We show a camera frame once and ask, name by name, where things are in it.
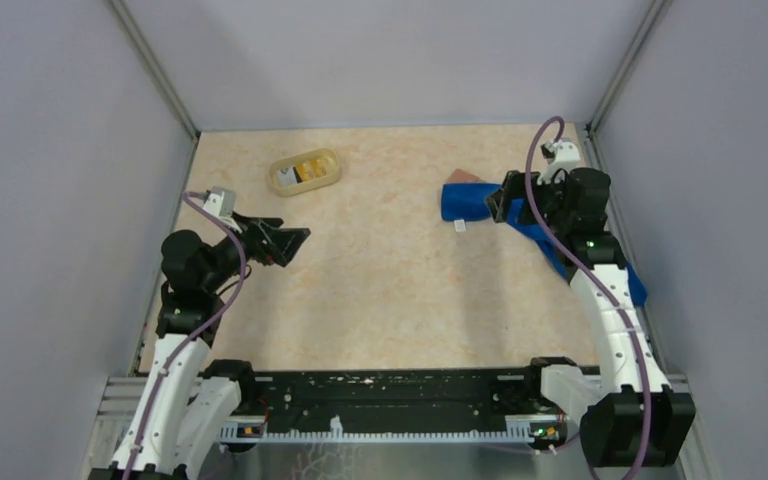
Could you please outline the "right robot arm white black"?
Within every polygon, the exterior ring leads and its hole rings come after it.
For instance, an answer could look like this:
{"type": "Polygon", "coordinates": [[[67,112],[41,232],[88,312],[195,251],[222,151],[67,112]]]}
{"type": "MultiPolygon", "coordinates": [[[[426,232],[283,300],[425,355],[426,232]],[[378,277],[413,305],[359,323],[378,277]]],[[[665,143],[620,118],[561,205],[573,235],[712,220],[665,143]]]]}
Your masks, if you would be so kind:
{"type": "Polygon", "coordinates": [[[696,415],[692,396],[661,370],[636,308],[632,266],[608,230],[610,177],[561,169],[512,170],[486,204],[493,219],[532,238],[569,284],[589,320],[599,358],[590,379],[573,362],[540,360],[523,385],[536,412],[555,405],[576,426],[589,466],[666,467],[678,459],[696,415]]]}

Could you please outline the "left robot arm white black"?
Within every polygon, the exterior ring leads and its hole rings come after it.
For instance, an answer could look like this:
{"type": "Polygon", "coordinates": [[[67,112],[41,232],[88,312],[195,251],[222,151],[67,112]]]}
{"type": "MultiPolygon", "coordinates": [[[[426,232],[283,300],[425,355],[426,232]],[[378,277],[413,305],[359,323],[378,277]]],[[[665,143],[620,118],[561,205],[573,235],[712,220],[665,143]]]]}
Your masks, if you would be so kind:
{"type": "Polygon", "coordinates": [[[195,479],[227,417],[258,404],[250,362],[203,364],[232,303],[219,291],[231,278],[245,281],[252,262],[287,266],[311,232],[237,213],[215,222],[226,236],[214,245],[192,230],[161,245],[166,280],[152,366],[121,444],[91,479],[195,479]]]}

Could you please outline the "yellow credit cards stack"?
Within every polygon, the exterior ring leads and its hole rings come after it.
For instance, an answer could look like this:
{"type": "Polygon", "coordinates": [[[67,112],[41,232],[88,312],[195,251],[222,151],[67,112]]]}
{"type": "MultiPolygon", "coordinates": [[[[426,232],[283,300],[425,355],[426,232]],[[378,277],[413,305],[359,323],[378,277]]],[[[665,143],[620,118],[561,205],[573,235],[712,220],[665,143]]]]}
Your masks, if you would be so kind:
{"type": "Polygon", "coordinates": [[[310,182],[328,175],[328,160],[321,155],[307,155],[294,166],[299,183],[310,182]]]}

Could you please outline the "tan leather card holder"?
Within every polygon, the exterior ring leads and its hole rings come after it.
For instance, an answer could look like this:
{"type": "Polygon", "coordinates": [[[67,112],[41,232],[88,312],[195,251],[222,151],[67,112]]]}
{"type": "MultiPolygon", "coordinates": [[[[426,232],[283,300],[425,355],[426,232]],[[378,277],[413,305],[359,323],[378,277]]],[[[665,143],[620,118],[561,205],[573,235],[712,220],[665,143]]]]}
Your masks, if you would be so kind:
{"type": "Polygon", "coordinates": [[[446,179],[445,184],[483,184],[485,180],[463,169],[455,169],[446,179]]]}

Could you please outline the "cream plastic tray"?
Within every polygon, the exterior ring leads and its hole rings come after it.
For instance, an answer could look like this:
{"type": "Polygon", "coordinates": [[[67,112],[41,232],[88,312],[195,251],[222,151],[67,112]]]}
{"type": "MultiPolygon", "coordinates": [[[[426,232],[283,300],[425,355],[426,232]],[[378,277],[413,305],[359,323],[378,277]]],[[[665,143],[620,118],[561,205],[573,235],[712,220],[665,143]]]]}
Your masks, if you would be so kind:
{"type": "Polygon", "coordinates": [[[267,182],[276,195],[291,197],[336,183],[341,175],[336,153],[321,148],[273,162],[267,182]]]}

